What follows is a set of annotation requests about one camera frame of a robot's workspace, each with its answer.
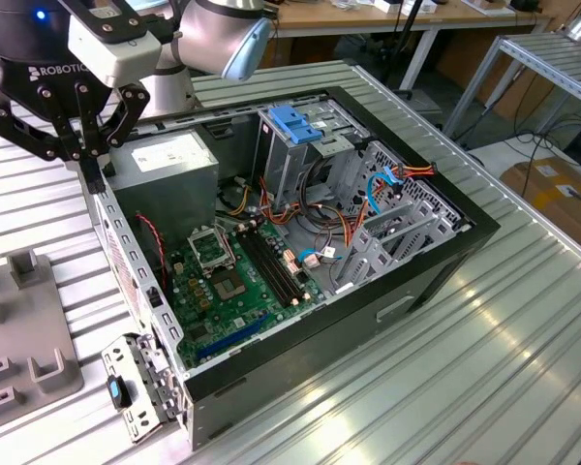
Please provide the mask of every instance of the yellow wire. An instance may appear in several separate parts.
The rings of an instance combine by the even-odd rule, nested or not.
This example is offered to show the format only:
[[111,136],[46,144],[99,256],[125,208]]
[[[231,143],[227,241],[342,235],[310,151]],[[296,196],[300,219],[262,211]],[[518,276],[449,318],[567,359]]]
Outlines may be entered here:
[[243,210],[245,210],[245,207],[248,204],[248,195],[249,194],[250,194],[250,187],[245,186],[245,189],[243,189],[243,201],[235,210],[230,211],[229,215],[236,216],[236,215],[240,214]]

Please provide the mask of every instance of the blue latch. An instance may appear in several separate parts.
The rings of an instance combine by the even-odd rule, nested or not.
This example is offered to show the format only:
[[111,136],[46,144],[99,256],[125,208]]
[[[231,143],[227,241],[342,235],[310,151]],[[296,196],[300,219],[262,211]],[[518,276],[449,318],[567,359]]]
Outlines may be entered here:
[[118,384],[115,381],[112,381],[109,384],[109,391],[112,394],[112,397],[118,397]]
[[294,143],[306,143],[322,138],[322,132],[310,126],[304,115],[289,105],[271,108],[269,116]]

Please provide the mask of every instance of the motherboard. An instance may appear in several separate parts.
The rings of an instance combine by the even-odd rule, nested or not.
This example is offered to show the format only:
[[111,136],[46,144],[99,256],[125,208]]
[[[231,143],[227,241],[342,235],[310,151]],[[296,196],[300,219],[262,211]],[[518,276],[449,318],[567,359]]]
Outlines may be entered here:
[[[199,244],[190,240],[170,254],[173,309],[185,334],[178,353],[187,367],[325,299],[303,270],[293,272],[288,246],[270,223],[230,231],[218,226],[196,238]],[[215,262],[221,265],[212,267]]]

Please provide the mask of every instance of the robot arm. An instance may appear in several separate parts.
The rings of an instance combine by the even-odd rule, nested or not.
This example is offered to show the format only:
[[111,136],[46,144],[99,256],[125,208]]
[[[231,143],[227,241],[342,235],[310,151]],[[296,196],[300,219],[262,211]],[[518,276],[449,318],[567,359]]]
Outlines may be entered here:
[[[160,61],[236,79],[256,69],[269,32],[261,0],[220,1],[173,3],[166,19],[165,1],[139,15],[125,0],[102,8],[93,0],[0,0],[0,136],[47,161],[79,162],[88,191],[103,192],[97,158],[131,133],[150,99],[138,81],[158,73]],[[100,124],[112,89],[120,102]],[[14,114],[12,101],[53,134]]]

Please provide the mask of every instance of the green circuit board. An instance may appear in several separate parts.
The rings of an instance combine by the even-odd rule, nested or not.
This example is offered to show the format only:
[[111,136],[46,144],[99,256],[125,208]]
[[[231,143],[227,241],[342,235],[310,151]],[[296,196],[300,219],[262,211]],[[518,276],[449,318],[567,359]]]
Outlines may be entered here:
[[[272,225],[265,223],[258,231],[271,248],[278,247],[276,251],[287,248]],[[316,307],[324,299],[309,277],[304,276],[303,283],[291,278],[309,298],[285,308],[239,244],[236,233],[229,230],[225,237],[236,257],[235,266],[233,269],[217,268],[209,277],[203,274],[189,245],[170,254],[175,264],[172,270],[173,311],[185,334],[178,345],[178,353],[188,367],[198,366],[254,334]],[[282,257],[277,260],[285,263]],[[224,347],[210,355],[207,353],[225,338]],[[236,340],[228,344],[228,338]]]

